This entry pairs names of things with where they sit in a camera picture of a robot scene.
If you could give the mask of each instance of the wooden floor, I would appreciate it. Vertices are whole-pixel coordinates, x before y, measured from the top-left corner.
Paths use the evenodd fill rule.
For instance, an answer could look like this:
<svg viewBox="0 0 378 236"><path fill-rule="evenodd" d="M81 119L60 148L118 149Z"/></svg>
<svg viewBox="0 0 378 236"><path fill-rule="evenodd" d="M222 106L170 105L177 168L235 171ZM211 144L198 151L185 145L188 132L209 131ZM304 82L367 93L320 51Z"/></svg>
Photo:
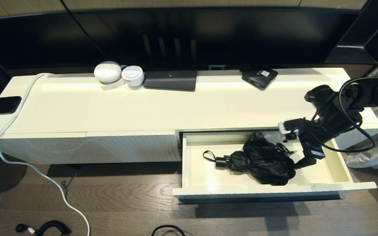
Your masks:
<svg viewBox="0 0 378 236"><path fill-rule="evenodd" d="M149 236L162 224L177 225L188 236L378 236L378 188L321 202L179 205L172 188L180 185L180 163L38 168L67 186L69 202L88 216L93 236ZM378 170L351 172L356 181L378 185ZM86 235L84 220L52 183L0 161L0 236L17 235L19 223L40 227L50 220L67 224L72 236ZM157 235L178 234L164 229Z"/></svg>

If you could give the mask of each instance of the drawer front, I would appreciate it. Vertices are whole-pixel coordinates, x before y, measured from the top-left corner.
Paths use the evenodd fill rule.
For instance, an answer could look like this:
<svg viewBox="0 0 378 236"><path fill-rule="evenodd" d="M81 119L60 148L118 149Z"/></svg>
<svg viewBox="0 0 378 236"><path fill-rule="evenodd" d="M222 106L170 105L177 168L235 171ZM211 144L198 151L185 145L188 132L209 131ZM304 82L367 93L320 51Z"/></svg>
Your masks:
<svg viewBox="0 0 378 236"><path fill-rule="evenodd" d="M230 155L241 150L253 131L184 133L182 187L173 189L173 195L186 201L191 199L272 199L321 200L337 199L340 193L376 188L374 182L354 183L345 162L338 152L324 149L326 155L313 166L296 171L296 176L285 186L262 185L249 173L234 173L215 169L215 163L202 157L211 150L216 156ZM270 142L282 142L277 131L263 131ZM295 162L303 158L301 144L285 144L297 151L291 156ZM335 142L327 145L337 148Z"/></svg>

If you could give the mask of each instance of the small black device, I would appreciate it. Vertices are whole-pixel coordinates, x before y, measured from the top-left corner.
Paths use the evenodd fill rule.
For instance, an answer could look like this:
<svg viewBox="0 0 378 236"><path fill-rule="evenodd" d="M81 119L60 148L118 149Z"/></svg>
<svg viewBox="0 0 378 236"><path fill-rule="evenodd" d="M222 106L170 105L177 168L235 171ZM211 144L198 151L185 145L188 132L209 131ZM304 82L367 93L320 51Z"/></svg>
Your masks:
<svg viewBox="0 0 378 236"><path fill-rule="evenodd" d="M243 72L241 78L260 90L265 90L274 81L278 72L271 69L249 70Z"/></svg>
<svg viewBox="0 0 378 236"><path fill-rule="evenodd" d="M195 91L196 70L147 71L144 88L177 91Z"/></svg>
<svg viewBox="0 0 378 236"><path fill-rule="evenodd" d="M12 114L21 102L21 97L0 97L0 114Z"/></svg>

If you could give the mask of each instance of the white cable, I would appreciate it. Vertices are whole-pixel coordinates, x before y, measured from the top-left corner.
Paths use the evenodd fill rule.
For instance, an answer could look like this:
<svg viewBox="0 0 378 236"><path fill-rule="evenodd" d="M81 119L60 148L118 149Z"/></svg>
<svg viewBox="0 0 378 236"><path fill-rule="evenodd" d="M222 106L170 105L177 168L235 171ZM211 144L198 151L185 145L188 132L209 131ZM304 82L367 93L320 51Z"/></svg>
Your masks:
<svg viewBox="0 0 378 236"><path fill-rule="evenodd" d="M18 105L18 108L16 110L16 112L13 114L12 118L5 124L1 127L1 130L0 130L0 138L1 136L4 134L5 130L12 124L12 122L18 117L18 114L20 114L20 111L21 111L21 108L23 107L23 104L24 104L24 101L26 100L27 96L29 95L29 92L30 92L30 89L31 87L33 86L33 84L36 82L36 80L38 78L40 78L41 76L43 75L51 75L51 73L40 73L40 74L37 74L33 79L32 81L30 82L29 86L27 87L26 89L26 92L24 93L22 99L21 99L21 102L20 104ZM4 157L3 153L1 152L1 149L0 149L0 157L1 159L5 162L5 163L8 163L8 164L18 164L18 165L24 165L24 166L29 166L31 168L33 168L39 175L43 176L44 178L47 178L49 181L51 181L52 183L54 183L60 190L61 194L62 194L62 198L63 198L63 201L65 202L65 204L73 209L74 211L78 212L78 214L80 214L84 220L85 220L85 223L87 224L87 236L90 236L90 223L88 222L87 218L85 217L85 215L79 211L78 209L76 209L75 207L73 207L72 205L70 205L68 203L68 201L66 200L65 198L65 194L63 192L63 189L62 187L56 182L54 181L53 179L51 179L50 177L44 175L42 172L40 172L35 166L33 166L32 164L29 164L29 163L23 163L23 162L13 162L13 161L8 161L6 160L6 158Z"/></svg>

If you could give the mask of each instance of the cabinet top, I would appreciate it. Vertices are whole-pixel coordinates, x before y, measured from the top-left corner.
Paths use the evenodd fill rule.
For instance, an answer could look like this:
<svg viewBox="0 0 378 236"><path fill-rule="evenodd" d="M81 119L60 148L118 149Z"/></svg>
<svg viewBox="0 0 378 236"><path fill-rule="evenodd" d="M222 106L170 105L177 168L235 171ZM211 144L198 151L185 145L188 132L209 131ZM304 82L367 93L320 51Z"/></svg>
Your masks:
<svg viewBox="0 0 378 236"><path fill-rule="evenodd" d="M42 76L3 138L176 134L179 131L275 128L315 113L304 100L310 89L338 90L349 79L342 68L276 69L264 90L238 70L199 71L195 92L132 89L103 91L93 74ZM33 76L11 79L0 97L23 96ZM363 127L378 128L367 108ZM12 115L0 115L0 128Z"/></svg>

